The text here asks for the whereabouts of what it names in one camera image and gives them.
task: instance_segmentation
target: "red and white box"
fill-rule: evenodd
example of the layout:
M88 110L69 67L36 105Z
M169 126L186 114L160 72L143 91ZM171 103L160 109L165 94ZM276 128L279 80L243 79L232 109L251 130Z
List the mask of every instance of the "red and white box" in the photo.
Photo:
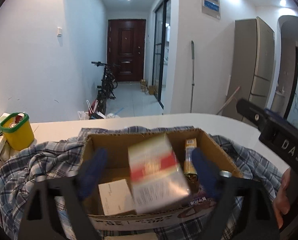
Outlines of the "red and white box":
M137 214L167 207L190 195L190 188L166 134L128 148Z

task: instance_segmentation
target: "hallway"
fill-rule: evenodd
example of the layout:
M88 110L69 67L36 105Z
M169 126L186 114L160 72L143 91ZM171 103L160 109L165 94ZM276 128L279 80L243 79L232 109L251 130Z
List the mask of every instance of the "hallway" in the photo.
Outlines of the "hallway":
M150 96L140 89L140 83L118 83L114 90L116 99L108 99L107 113L116 113L120 117L133 117L144 115L161 115L163 109L155 96Z

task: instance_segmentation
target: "green rim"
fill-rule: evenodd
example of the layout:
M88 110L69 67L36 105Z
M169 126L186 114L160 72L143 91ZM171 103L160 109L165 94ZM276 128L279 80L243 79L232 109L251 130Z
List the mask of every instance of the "green rim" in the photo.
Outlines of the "green rim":
M25 122L27 122L29 120L29 115L26 113L22 113L25 115L25 117L13 128L6 128L3 127L3 125L11 118L16 117L18 114L20 113L12 113L11 115L9 115L5 120L3 120L0 124L0 129L5 132L5 133L13 133L16 132Z

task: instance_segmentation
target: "door frame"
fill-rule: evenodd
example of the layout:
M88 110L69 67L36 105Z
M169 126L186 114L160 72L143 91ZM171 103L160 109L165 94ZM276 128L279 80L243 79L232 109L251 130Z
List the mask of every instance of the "door frame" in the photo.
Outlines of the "door frame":
M155 63L155 49L156 49L156 30L157 30L157 11L163 7L162 12L162 37L161 37L161 52L160 52L160 66L159 66L159 85L158 85L158 93L154 92L154 96L158 100L160 106L163 109L163 104L161 102L161 91L162 91L162 78L163 78L163 62L165 55L165 43L166 43L166 21L167 21L167 2L169 0L163 0L158 8L155 10L155 26L154 26L154 40L153 40L153 68L152 68L152 84L154 85L154 63Z
M295 69L294 69L293 84L292 84L289 102L283 116L284 119L287 119L290 114L292 103L295 97L295 91L297 90L297 85L298 85L298 47L295 47Z
M146 38L146 28L147 28L147 21L146 21L146 19L110 19L110 20L108 20L108 31L107 31L107 64L115 63L115 62L109 62L109 58L110 58L110 42L111 42L111 40L110 40L110 32L111 32L111 22L112 21L141 21L141 22L143 22L143 24L144 24L144 33L143 33L143 44L142 44L142 49L141 49L141 55L142 55L141 56L141 61L142 61L141 76L142 76L142 78L144 78L144 71L145 71L145 38Z

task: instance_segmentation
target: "red stripe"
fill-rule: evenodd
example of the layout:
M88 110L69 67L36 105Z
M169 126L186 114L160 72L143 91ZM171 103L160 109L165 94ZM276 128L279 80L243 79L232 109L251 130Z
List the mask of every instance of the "red stripe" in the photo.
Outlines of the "red stripe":
M163 171L165 169L168 169L172 166L176 166L177 165L177 159L175 157L174 152L171 152L170 155L163 157L161 159L157 159L157 162L160 162L160 168L157 171L154 171L154 173L157 173L159 171ZM147 171L145 170L145 165L140 166L139 168L135 168L135 169L130 169L130 178L131 181L135 182L135 181L139 181L141 180L143 177L152 174L153 172Z

